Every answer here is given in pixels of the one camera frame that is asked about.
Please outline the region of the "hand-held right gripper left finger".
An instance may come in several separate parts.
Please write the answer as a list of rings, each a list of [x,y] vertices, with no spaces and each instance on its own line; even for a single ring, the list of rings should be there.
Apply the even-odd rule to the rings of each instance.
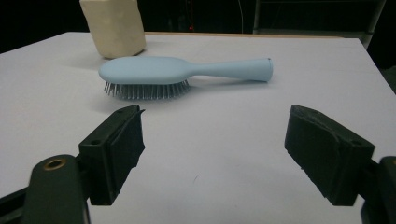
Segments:
[[[78,162],[86,171],[92,205],[114,203],[145,149],[139,105],[113,112],[79,145]]]

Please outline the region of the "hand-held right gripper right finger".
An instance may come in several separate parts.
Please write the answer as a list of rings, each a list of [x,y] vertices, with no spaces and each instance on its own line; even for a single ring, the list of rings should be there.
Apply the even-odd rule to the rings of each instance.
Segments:
[[[342,206],[356,201],[361,171],[375,150],[337,121],[301,105],[290,108],[284,147],[321,194]]]

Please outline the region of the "light blue hairbrush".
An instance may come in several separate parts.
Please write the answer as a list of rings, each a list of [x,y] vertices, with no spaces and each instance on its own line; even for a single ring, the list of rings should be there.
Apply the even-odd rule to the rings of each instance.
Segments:
[[[271,59],[225,63],[190,63],[173,57],[132,56],[104,63],[99,77],[105,92],[128,100],[178,97],[190,88],[194,76],[227,77],[267,82],[273,75]]]

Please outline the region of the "cream square cup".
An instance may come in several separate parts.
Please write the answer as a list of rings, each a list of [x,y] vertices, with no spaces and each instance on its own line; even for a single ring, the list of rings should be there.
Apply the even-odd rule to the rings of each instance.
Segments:
[[[108,59],[133,56],[146,47],[137,0],[79,0],[98,53]]]

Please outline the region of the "white table cover sheet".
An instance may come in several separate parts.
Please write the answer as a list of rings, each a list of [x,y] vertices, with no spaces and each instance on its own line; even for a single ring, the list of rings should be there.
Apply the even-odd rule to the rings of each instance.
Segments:
[[[193,77],[190,90],[141,103],[145,150],[92,224],[360,224],[334,207],[284,148],[292,105],[316,109],[396,156],[396,94],[361,42],[149,34],[148,55],[209,63],[270,58],[267,83]],[[65,33],[0,54],[0,197],[79,143],[121,99],[108,96],[92,37]]]

